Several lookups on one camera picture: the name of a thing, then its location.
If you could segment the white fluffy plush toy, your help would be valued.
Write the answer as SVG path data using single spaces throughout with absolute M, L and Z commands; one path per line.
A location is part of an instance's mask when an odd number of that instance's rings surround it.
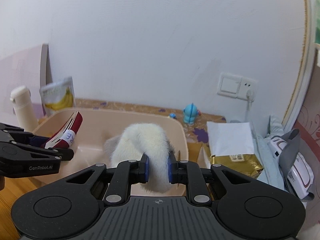
M 121 135 L 107 139 L 104 152 L 112 167 L 126 160 L 149 159 L 149 181 L 142 185 L 145 191 L 165 193 L 172 188 L 168 177 L 168 157 L 175 150 L 166 132 L 158 124 L 137 123 L 124 129 Z

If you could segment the white wall switch socket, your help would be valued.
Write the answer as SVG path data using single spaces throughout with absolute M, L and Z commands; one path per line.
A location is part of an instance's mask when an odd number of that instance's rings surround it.
M 222 73 L 217 94 L 230 98 L 254 101 L 258 91 L 258 82 L 248 77 Z

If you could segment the light blue bed sheet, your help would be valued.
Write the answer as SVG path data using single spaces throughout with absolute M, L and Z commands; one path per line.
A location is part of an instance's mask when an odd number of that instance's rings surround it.
M 258 180 L 278 189 L 294 194 L 293 187 L 289 184 L 288 179 L 283 178 L 289 174 L 290 168 L 295 162 L 295 157 L 299 150 L 300 131 L 293 129 L 288 133 L 277 116 L 271 115 L 268 121 L 267 137 L 262 137 L 256 133 L 253 122 L 250 122 L 254 142 L 254 153 L 261 165 L 263 171 L 258 176 Z M 277 159 L 271 151 L 268 143 L 273 137 L 279 137 L 288 143 L 284 150 L 284 156 Z

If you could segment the blue cartoon figurine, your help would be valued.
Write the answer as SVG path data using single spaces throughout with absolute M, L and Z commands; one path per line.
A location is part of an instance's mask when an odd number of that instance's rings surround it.
M 194 103 L 188 104 L 183 110 L 183 122 L 185 124 L 194 124 L 195 120 L 202 113 Z

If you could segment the cream thermos bottle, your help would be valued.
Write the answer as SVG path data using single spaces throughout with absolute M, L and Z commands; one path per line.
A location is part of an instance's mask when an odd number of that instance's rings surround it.
M 10 101 L 21 128 L 32 132 L 38 126 L 34 113 L 30 90 L 26 86 L 14 88 L 10 93 Z

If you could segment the beige plastic storage basket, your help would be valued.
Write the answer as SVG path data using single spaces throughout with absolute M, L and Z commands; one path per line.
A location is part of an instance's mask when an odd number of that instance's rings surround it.
M 176 159 L 188 160 L 188 148 L 182 125 L 169 117 L 135 112 L 121 112 L 112 110 L 93 110 L 85 108 L 63 109 L 47 118 L 33 131 L 35 135 L 51 137 L 78 111 L 83 118 L 82 124 L 71 145 L 74 157 L 71 161 L 64 161 L 58 174 L 34 177 L 38 187 L 52 183 L 96 163 L 105 163 L 109 167 L 109 158 L 104 152 L 104 143 L 107 139 L 120 135 L 123 130 L 134 123 L 154 123 L 161 126 L 175 149 Z M 185 186 L 172 185 L 166 193 L 147 192 L 142 184 L 133 185 L 131 194 L 134 196 L 182 196 Z

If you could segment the banana chips snack pouch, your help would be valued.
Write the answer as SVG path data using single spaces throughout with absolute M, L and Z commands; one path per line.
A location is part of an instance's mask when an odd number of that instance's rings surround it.
M 73 79 L 71 76 L 40 88 L 42 106 L 47 116 L 75 107 Z

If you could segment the gold tissue box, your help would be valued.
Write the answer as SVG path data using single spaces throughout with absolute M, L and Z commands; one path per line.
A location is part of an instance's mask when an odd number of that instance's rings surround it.
M 257 179 L 263 166 L 254 152 L 251 126 L 248 122 L 207 122 L 208 142 L 201 146 L 197 163 L 201 168 L 221 164 Z

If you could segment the pink leaning board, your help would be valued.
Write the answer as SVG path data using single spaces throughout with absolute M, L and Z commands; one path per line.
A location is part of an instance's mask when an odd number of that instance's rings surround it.
M 18 124 L 10 94 L 22 85 L 30 89 L 36 117 L 40 119 L 45 115 L 39 90 L 46 85 L 47 57 L 48 45 L 42 44 L 1 59 L 1 122 Z

